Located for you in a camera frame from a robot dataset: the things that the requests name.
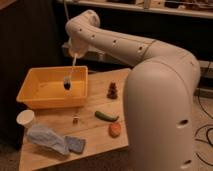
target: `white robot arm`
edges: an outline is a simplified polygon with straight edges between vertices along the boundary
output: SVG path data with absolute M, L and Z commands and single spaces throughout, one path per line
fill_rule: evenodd
M 82 57 L 92 45 L 135 66 L 124 87 L 124 114 L 134 169 L 195 171 L 193 93 L 200 67 L 189 51 L 158 40 L 98 28 L 87 10 L 66 24 L 70 53 Z

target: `wooden tabletop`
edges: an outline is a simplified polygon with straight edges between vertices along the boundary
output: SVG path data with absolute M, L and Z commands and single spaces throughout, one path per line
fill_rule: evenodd
M 82 154 L 70 153 L 69 156 L 63 156 L 56 151 L 29 143 L 24 137 L 19 170 L 41 169 L 128 146 L 122 94 L 129 72 L 130 69 L 121 69 L 89 75 L 88 98 L 83 107 L 35 111 L 37 121 L 53 129 L 56 133 L 86 139 L 85 149 Z M 106 98 L 110 82 L 116 83 L 118 90 L 116 100 Z M 122 131 L 119 137 L 111 138 L 109 136 L 109 123 L 94 117 L 94 112 L 97 110 L 120 116 L 118 121 Z M 80 118 L 78 124 L 73 124 L 74 116 Z

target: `small object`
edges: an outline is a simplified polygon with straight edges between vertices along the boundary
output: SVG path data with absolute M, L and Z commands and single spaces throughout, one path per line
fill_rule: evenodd
M 85 139 L 66 136 L 65 140 L 67 142 L 67 145 L 70 151 L 78 153 L 78 154 L 81 154 L 83 152 L 84 146 L 86 144 Z
M 65 88 L 65 90 L 69 90 L 70 87 L 71 87 L 70 78 L 69 78 L 69 76 L 65 76 L 64 77 L 64 88 Z
M 76 58 L 77 58 L 77 54 L 74 55 L 73 61 L 72 61 L 72 69 L 71 72 L 69 73 L 68 76 L 64 77 L 64 88 L 65 90 L 69 90 L 71 87 L 71 77 L 72 77 L 72 73 L 74 70 L 74 66 L 76 64 Z
M 109 135 L 113 138 L 116 138 L 120 134 L 121 134 L 121 125 L 118 122 L 111 123 L 109 125 Z
M 117 99 L 118 98 L 117 87 L 116 87 L 115 82 L 110 83 L 108 93 L 107 93 L 107 98 L 109 98 L 109 99 Z
M 73 124 L 77 124 L 77 123 L 78 123 L 78 120 L 79 120 L 79 117 L 74 116 L 72 123 L 73 123 Z
M 25 128 L 30 128 L 35 123 L 35 114 L 32 110 L 23 110 L 16 118 L 16 122 Z
M 116 117 L 111 117 L 111 116 L 108 116 L 100 111 L 96 111 L 95 112 L 95 116 L 101 120 L 104 120 L 104 121 L 108 121 L 108 122 L 115 122 L 118 120 L 119 116 L 116 116 Z

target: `gray rag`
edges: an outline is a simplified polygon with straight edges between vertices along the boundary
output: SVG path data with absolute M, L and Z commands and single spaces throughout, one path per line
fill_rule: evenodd
M 31 143 L 52 148 L 63 155 L 68 155 L 69 148 L 63 136 L 42 124 L 34 124 L 27 131 L 27 139 Z

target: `cable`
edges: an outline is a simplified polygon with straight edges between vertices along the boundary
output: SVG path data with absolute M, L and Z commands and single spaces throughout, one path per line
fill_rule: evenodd
M 207 138 L 207 140 L 208 140 L 208 143 L 213 147 L 213 143 L 212 143 L 212 141 L 211 141 L 211 139 L 210 139 L 210 137 L 209 137 L 209 133 L 210 133 L 210 131 L 212 131 L 213 130 L 213 128 L 209 128 L 207 131 L 206 131 L 206 138 Z
M 205 69 L 205 71 L 204 71 L 203 74 L 202 74 L 203 77 L 205 77 L 206 74 L 209 72 L 210 65 L 211 65 L 211 62 L 209 61 L 209 64 L 208 64 L 207 68 Z M 213 119 L 213 116 L 212 116 L 209 112 L 207 112 L 207 110 L 203 107 L 203 105 L 202 105 L 202 103 L 201 103 L 201 100 L 200 100 L 200 88 L 198 89 L 198 96 L 197 96 L 197 97 L 198 97 L 198 103 L 199 103 L 201 109 L 203 110 L 203 112 L 204 112 L 209 118 Z
M 198 133 L 200 132 L 201 129 L 206 128 L 206 127 L 210 127 L 210 128 L 208 128 L 207 131 L 206 131 L 206 139 L 207 139 L 207 141 L 205 141 L 205 140 L 203 140 L 203 139 L 199 139 L 199 138 L 195 138 L 195 141 L 199 141 L 199 142 L 202 142 L 202 143 L 206 143 L 206 144 L 210 145 L 211 147 L 213 147 L 213 142 L 210 140 L 210 137 L 209 137 L 210 131 L 213 130 L 213 124 L 206 124 L 206 125 L 204 125 L 204 126 L 198 128 L 197 131 L 195 132 L 195 137 L 198 135 Z M 213 163 L 210 163 L 210 162 L 207 162 L 206 160 L 204 160 L 204 159 L 198 154 L 198 152 L 196 152 L 196 155 L 197 155 L 197 157 L 198 157 L 198 159 L 199 159 L 200 161 L 202 161 L 203 163 L 205 163 L 205 164 L 208 165 L 208 166 L 213 167 Z
M 67 9 L 67 0 L 63 0 L 63 4 L 64 4 L 64 12 L 65 12 L 67 21 L 69 21 L 70 17 L 69 17 L 69 12 L 68 12 L 68 9 Z

